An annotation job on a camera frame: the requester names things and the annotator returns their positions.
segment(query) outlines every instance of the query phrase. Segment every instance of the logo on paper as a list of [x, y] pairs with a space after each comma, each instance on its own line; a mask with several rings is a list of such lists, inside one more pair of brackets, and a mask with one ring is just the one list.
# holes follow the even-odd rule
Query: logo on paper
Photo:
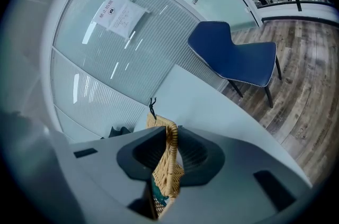
[[108, 14], [112, 15], [114, 11], [115, 11], [114, 7], [111, 7], [110, 10], [108, 11]]

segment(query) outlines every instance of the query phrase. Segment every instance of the white table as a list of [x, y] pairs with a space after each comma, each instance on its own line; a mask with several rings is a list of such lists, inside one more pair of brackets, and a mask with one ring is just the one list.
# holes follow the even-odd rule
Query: white table
[[[213, 87], [175, 65], [155, 93], [157, 115], [178, 126], [210, 131], [252, 143], [298, 174], [309, 186], [302, 169], [285, 149], [250, 115]], [[134, 131], [145, 129], [148, 109]]]

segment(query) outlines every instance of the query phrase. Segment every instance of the black string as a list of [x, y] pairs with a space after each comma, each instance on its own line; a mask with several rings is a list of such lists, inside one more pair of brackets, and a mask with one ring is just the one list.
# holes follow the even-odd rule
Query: black string
[[154, 98], [154, 103], [152, 103], [152, 98], [151, 98], [150, 99], [150, 104], [148, 106], [149, 107], [149, 111], [151, 112], [151, 114], [153, 115], [155, 120], [157, 120], [157, 117], [155, 116], [153, 105], [155, 104], [156, 101], [157, 101], [157, 97]]

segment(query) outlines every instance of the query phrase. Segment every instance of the white paper sign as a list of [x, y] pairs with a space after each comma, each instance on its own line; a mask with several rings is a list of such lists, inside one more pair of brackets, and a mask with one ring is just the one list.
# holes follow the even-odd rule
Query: white paper sign
[[106, 0], [93, 21], [127, 39], [145, 12], [129, 0]]

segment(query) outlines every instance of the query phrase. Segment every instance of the striped frosted glass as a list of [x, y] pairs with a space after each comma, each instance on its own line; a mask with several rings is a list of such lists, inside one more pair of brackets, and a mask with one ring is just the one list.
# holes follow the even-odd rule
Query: striped frosted glass
[[187, 45], [199, 20], [174, 0], [132, 0], [150, 13], [139, 21], [129, 44], [100, 25], [84, 41], [92, 18], [104, 1], [71, 0], [61, 20], [55, 48], [78, 67], [147, 105], [174, 64], [212, 87], [219, 87], [222, 79]]
[[[51, 76], [55, 105], [100, 137], [108, 137], [111, 127], [119, 130], [125, 126], [132, 131], [146, 108], [85, 74], [55, 51], [52, 52]], [[67, 134], [68, 128], [62, 120], [60, 123]]]
[[55, 108], [58, 119], [69, 143], [86, 142], [100, 139], [100, 136], [88, 131], [78, 123], [70, 119], [58, 108]]

